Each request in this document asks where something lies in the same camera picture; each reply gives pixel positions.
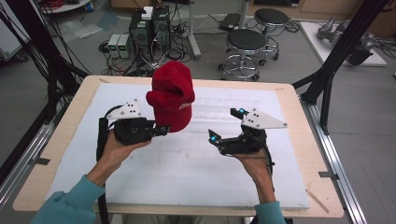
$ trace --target box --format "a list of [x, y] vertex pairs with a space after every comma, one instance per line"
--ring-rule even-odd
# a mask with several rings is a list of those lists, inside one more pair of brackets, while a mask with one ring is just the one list
[[143, 7], [152, 7], [156, 1], [152, 0], [111, 0], [113, 8], [137, 9]]
[[396, 1], [389, 1], [384, 9], [373, 21], [368, 33], [378, 37], [395, 37], [396, 36]]

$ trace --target black stool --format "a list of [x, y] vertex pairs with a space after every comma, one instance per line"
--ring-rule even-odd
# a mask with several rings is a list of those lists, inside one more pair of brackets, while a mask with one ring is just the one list
[[245, 81], [248, 77], [257, 80], [260, 71], [257, 64], [248, 57], [262, 51], [265, 46], [263, 36], [252, 30], [233, 30], [227, 35], [227, 52], [235, 50], [239, 54], [231, 55], [219, 65], [219, 70], [223, 70], [221, 80], [225, 80], [225, 75], [242, 78]]
[[[277, 58], [279, 57], [279, 44], [271, 36], [269, 36], [269, 33], [276, 28], [283, 27], [286, 22], [289, 21], [289, 17], [279, 10], [272, 8], [262, 8], [254, 13], [254, 20], [258, 24], [264, 26], [264, 29], [262, 30], [262, 35], [265, 39], [265, 47], [263, 50], [263, 52], [265, 52], [265, 55], [264, 58], [259, 61], [259, 65], [263, 66], [266, 63], [266, 57], [268, 52], [276, 50], [276, 54], [274, 55], [273, 59], [277, 60]], [[270, 45], [270, 40], [274, 41], [276, 44]]]

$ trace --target power supply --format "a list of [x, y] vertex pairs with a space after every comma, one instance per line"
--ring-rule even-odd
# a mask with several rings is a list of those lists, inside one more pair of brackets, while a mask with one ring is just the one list
[[157, 40], [157, 48], [170, 49], [171, 35], [170, 35], [170, 15], [169, 6], [157, 7], [154, 10], [152, 17], [154, 26], [154, 34]]
[[119, 49], [117, 48], [117, 44], [119, 43], [121, 35], [112, 35], [110, 40], [107, 43], [108, 49], [110, 50], [110, 54], [112, 58], [119, 58]]
[[146, 60], [151, 61], [151, 45], [153, 40], [152, 21], [142, 20], [142, 12], [136, 11], [132, 15], [129, 25], [129, 34], [134, 46], [134, 52], [142, 54]]
[[121, 35], [117, 44], [121, 58], [129, 58], [132, 55], [132, 42], [129, 35]]

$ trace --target teal shirt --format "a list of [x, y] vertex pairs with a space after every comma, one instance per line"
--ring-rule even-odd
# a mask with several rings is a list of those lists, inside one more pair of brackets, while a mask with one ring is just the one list
[[[68, 193], [53, 193], [31, 224], [91, 224], [96, 219], [93, 203], [104, 193], [104, 188], [93, 184], [84, 175]], [[257, 204], [255, 209], [260, 224], [285, 223], [279, 202]]]
[[93, 203], [104, 193], [104, 188], [93, 184], [84, 175], [68, 193], [53, 193], [31, 223], [91, 224], [96, 219]]

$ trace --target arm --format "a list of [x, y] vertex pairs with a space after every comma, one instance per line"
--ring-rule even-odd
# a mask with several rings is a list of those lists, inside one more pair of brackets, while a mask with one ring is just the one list
[[32, 224], [46, 223], [93, 223], [96, 218], [92, 206], [105, 189], [106, 180], [120, 168], [132, 151], [145, 147], [149, 142], [125, 146], [110, 131], [104, 154], [93, 168], [68, 192], [53, 193], [38, 210]]
[[256, 185], [260, 204], [257, 204], [255, 209], [259, 222], [261, 224], [285, 223], [264, 156], [262, 150], [253, 154], [235, 155]]

